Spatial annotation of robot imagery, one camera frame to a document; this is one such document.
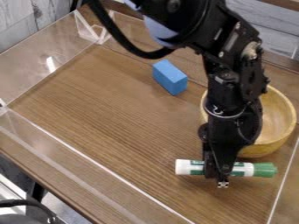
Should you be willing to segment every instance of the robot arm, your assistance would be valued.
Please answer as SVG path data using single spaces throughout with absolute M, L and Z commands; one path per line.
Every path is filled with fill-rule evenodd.
M 262 130 L 260 96 L 268 92 L 270 81 L 262 67 L 260 33 L 229 9 L 225 0 L 126 0 L 126 3 L 145 15 L 146 26 L 163 49 L 155 52 L 137 49 L 119 37 L 121 30 L 106 16 L 99 0 L 90 6 L 129 51 L 157 59 L 177 48 L 190 47 L 203 56 L 209 77 L 205 103 L 209 123 L 199 131 L 205 175 L 226 187 L 239 151 L 257 141 Z

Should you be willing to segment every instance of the blue cube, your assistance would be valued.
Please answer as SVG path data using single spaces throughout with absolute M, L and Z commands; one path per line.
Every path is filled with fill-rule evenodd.
M 169 59 L 154 64 L 154 79 L 171 95 L 178 95 L 187 89 L 189 77 Z

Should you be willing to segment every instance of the table surface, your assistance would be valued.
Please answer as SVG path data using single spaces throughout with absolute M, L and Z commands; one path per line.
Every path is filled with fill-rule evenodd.
M 199 105 L 206 87 L 190 82 L 185 93 L 170 96 L 153 79 L 149 63 L 94 45 L 14 103 L 13 109 L 195 223 L 266 223 L 298 127 L 281 151 L 252 160 L 274 162 L 281 171 L 276 178 L 231 178 L 231 188 L 223 191 L 214 180 L 175 176 L 177 158 L 201 158 L 197 133 L 203 123 Z M 299 75 L 269 64 L 266 70 L 273 85 L 298 109 Z M 73 151 L 53 150 L 43 142 L 35 145 L 77 178 L 2 136 L 3 153 L 93 222 L 131 223 L 133 219 L 113 211 L 93 194 L 103 185 L 111 185 L 103 173 Z M 93 191 L 81 183 L 83 179 Z M 290 188 L 296 184 L 296 179 L 288 183 Z M 290 194 L 284 195 L 277 223 L 298 218 L 294 208 L 299 193 Z

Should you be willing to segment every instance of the blue block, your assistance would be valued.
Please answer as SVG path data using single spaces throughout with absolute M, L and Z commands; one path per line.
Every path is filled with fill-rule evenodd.
M 169 59 L 154 64 L 154 79 L 171 95 L 178 95 L 187 89 L 189 77 Z

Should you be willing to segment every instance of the wooden table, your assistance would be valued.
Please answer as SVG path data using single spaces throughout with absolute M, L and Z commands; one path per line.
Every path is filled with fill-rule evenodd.
M 193 70 L 197 62 L 202 71 L 201 59 L 193 61 L 190 55 L 182 52 L 173 59 L 186 61 L 182 70 Z M 223 191 L 214 180 L 175 176 L 177 158 L 201 158 L 199 105 L 206 87 L 191 74 L 195 82 L 187 91 L 170 96 L 153 79 L 150 63 L 94 45 L 11 106 L 73 148 L 50 143 L 49 136 L 35 138 L 37 130 L 29 128 L 18 132 L 39 151 L 2 134 L 2 152 L 95 223 L 266 223 L 298 127 L 281 151 L 252 160 L 274 162 L 276 178 L 231 178 L 231 188 Z M 273 85 L 298 108 L 298 74 L 272 64 L 266 69 Z M 289 180 L 296 191 L 297 180 Z M 290 207 L 298 207 L 299 193 L 284 197 L 288 203 L 280 204 L 277 223 L 286 217 L 298 219 Z M 165 212 L 162 205 L 173 211 Z

